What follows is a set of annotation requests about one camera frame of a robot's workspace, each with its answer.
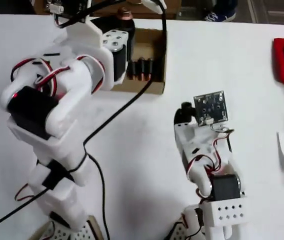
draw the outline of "black power cord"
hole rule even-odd
[[[108,225],[107,225],[107,218],[106,218],[106,182],[104,180],[103,177],[103,172],[102,172],[102,168],[100,166],[100,164],[98,163],[98,161],[90,154],[87,154],[88,157],[95,163],[98,172],[100,173],[100,177],[101,177],[101,181],[102,181],[102,217],[103,217],[103,224],[104,224],[104,228],[106,231],[106,237],[109,240],[110,239],[110,233],[109,233],[109,229],[108,229]]]
[[[78,14],[76,14],[74,17],[72,17],[69,21],[58,25],[59,28],[65,28],[67,26],[73,25],[75,23],[77,23],[80,19],[85,18],[87,15],[93,13],[94,11],[97,11],[99,9],[114,5],[114,4],[118,4],[121,2],[124,2],[125,0],[106,0],[103,1],[101,3],[98,3],[92,7],[87,8],[84,11],[79,12]],[[164,8],[164,6],[162,5],[162,3],[160,2],[160,0],[153,0],[155,3],[157,3],[161,10],[162,10],[162,15],[161,15],[161,19],[162,19],[162,32],[163,32],[163,40],[164,40],[164,45],[163,45],[163,51],[164,54],[162,55],[162,60],[165,59],[165,52],[167,50],[167,17],[166,17],[166,10]],[[143,93],[145,93],[145,91],[150,87],[151,83],[153,82],[153,78],[150,79],[148,81],[148,83],[142,88],[142,90],[136,94],[129,102],[127,102],[127,104],[125,104],[123,107],[121,107],[117,112],[115,112],[108,120],[106,120],[100,127],[98,127],[92,134],[90,134],[83,142],[83,145],[85,146],[86,143],[93,138],[97,133],[99,133],[105,126],[107,126],[113,119],[115,119],[120,113],[122,113],[127,107],[129,107],[132,103],[134,103]],[[103,172],[102,169],[98,163],[98,161],[92,157],[90,154],[88,154],[89,158],[95,163],[95,165],[98,168],[98,171],[100,173],[101,176],[101,181],[102,181],[102,217],[103,217],[103,224],[105,227],[105,231],[106,231],[106,235],[107,235],[107,239],[110,240],[110,234],[109,234],[109,229],[107,226],[107,221],[106,221],[106,211],[105,211],[105,202],[106,202],[106,189],[105,189],[105,180],[104,180],[104,176],[103,176]],[[83,158],[83,160],[81,161],[81,163],[79,164],[79,166],[77,166],[75,169],[79,169],[82,165],[82,163],[84,162],[85,157]],[[23,203],[21,206],[17,207],[15,210],[13,210],[12,212],[10,212],[9,214],[5,215],[4,217],[2,217],[0,219],[0,223],[2,223],[3,221],[7,220],[9,217],[11,217],[12,215],[16,214],[17,212],[19,212],[20,210],[22,210],[23,208],[25,208],[27,205],[29,205],[30,203],[34,202],[35,200],[37,200],[39,197],[41,197],[42,195],[44,195],[49,189],[46,188],[45,190],[43,190],[42,192],[40,192],[39,194],[35,195],[33,198],[31,198],[30,200],[28,200],[27,202]]]
[[[46,188],[45,190],[41,191],[39,194],[35,195],[34,197],[32,197],[29,201],[23,203],[21,206],[17,207],[16,209],[14,209],[12,212],[10,212],[9,214],[5,215],[4,217],[2,217],[0,219],[0,223],[2,223],[3,221],[7,220],[9,217],[11,217],[13,214],[16,214],[18,211],[22,210],[23,208],[25,208],[27,205],[29,205],[30,203],[34,202],[35,200],[37,200],[39,197],[41,197],[43,194],[45,194],[49,189]]]
[[[192,235],[187,236],[187,237],[185,238],[185,240],[188,240],[188,239],[194,237],[195,235],[197,235],[197,234],[201,231],[201,229],[202,229],[202,227],[200,226],[200,229],[199,229],[196,233],[193,233]]]
[[[164,9],[162,3],[160,0],[154,0],[155,3],[157,3],[161,10],[162,10],[162,15],[161,15],[161,20],[162,20],[162,32],[163,32],[163,40],[164,40],[164,45],[163,45],[163,51],[164,53],[162,54],[162,62],[164,63],[165,59],[165,53],[167,50],[167,16],[166,16],[166,10]],[[94,132],[92,132],[83,142],[83,145],[86,145],[88,141],[93,138],[96,134],[98,134],[104,127],[106,127],[113,119],[115,119],[120,113],[122,113],[125,109],[127,109],[132,103],[134,103],[139,97],[141,97],[142,94],[148,90],[150,85],[152,84],[154,78],[151,78],[147,84],[142,88],[140,92],[138,92],[130,101],[128,101],[123,107],[121,107],[118,111],[116,111],[109,119],[107,119],[101,126],[99,126]]]

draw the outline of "perforated plate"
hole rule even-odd
[[[185,240],[187,230],[186,227],[182,224],[182,222],[176,222],[171,232],[171,236],[168,238],[169,240]]]
[[[40,240],[47,240],[48,236],[52,235],[54,228],[53,224],[50,223]],[[49,238],[50,240],[98,240],[92,232],[90,225],[86,222],[80,232],[74,233],[70,230],[66,230],[64,227],[60,227],[55,222],[54,235]]]

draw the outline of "cardboard box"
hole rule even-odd
[[[164,41],[166,41],[166,39],[163,39],[162,30],[136,28],[132,60],[137,61],[139,58],[144,58],[145,60],[149,58],[154,60],[160,59],[164,52]],[[154,81],[146,90],[146,93],[157,95],[163,94],[166,84],[166,62],[167,49],[165,49],[164,63],[160,66],[157,66],[161,68],[160,74],[154,78]],[[146,84],[147,81],[133,80],[127,75],[123,83],[121,85],[114,86],[112,90],[137,93]]]

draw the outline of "floor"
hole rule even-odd
[[[209,9],[212,5],[210,0],[208,1],[182,0],[178,19],[200,20],[203,17],[203,12],[199,9]],[[284,24],[284,0],[238,0],[234,22]]]

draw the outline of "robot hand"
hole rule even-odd
[[[195,108],[185,102],[174,117],[176,145],[187,178],[198,186],[196,193],[201,198],[199,205],[187,207],[183,214],[189,239],[246,239],[248,206],[229,141],[233,130],[221,124],[214,128],[215,123],[227,120],[224,94],[216,92],[194,100]],[[196,124],[191,124],[192,117]]]

